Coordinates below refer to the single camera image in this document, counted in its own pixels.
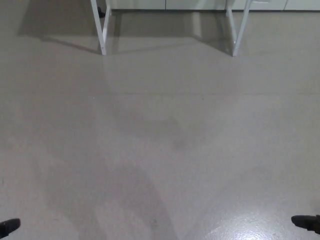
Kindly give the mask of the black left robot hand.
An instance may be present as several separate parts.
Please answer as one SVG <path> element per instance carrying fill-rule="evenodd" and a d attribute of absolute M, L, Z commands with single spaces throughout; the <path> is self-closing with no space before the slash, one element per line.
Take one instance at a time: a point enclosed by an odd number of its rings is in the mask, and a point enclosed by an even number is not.
<path fill-rule="evenodd" d="M 19 218 L 12 218 L 0 223 L 0 238 L 7 237 L 12 232 L 16 231 L 21 226 Z"/>

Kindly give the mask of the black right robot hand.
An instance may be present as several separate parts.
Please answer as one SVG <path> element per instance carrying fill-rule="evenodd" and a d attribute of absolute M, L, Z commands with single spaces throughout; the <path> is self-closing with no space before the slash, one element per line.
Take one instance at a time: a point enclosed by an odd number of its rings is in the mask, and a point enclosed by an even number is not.
<path fill-rule="evenodd" d="M 319 215 L 294 215 L 291 217 L 291 221 L 298 228 L 320 234 Z"/>

